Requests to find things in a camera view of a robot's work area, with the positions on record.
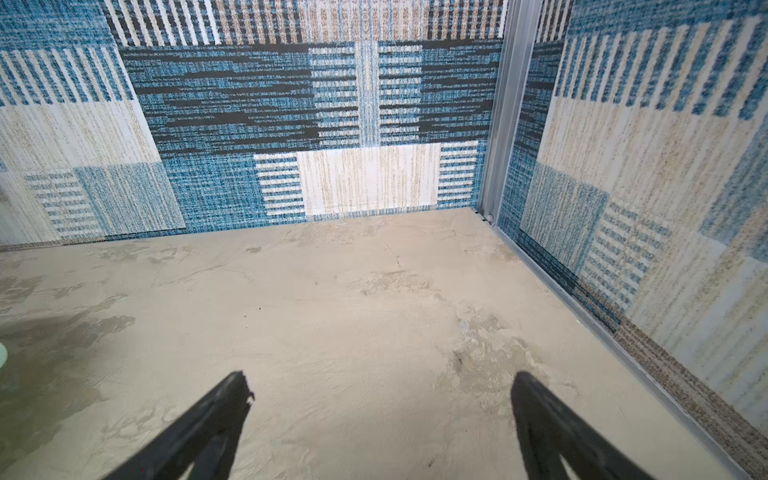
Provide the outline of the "light green wavy fruit bowl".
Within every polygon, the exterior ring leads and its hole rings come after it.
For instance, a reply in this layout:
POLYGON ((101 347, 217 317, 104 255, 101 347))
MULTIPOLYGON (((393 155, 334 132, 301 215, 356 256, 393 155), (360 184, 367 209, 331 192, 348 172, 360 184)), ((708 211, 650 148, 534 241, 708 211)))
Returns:
POLYGON ((0 368, 2 368, 8 359, 8 351, 5 345, 0 343, 0 368))

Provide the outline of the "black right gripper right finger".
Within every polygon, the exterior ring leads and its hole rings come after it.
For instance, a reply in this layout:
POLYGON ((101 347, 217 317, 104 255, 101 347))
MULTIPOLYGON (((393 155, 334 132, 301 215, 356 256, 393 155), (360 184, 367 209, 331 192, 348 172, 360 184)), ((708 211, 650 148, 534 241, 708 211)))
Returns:
POLYGON ((651 476, 527 371, 514 377, 512 412, 530 479, 649 479, 651 476))

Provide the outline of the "aluminium corner post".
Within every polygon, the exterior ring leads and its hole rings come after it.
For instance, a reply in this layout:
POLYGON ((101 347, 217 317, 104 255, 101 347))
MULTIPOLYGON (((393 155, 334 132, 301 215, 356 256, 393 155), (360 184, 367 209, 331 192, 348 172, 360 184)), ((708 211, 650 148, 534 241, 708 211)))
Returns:
POLYGON ((477 211, 494 226, 500 215, 505 181, 525 91, 542 2, 510 1, 477 211))

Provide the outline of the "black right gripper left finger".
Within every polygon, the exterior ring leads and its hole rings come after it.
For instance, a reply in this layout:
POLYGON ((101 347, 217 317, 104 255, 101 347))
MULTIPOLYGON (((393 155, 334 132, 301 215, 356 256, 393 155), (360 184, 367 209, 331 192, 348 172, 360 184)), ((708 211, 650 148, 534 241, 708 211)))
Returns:
POLYGON ((227 479, 254 394, 233 371, 108 479, 227 479))

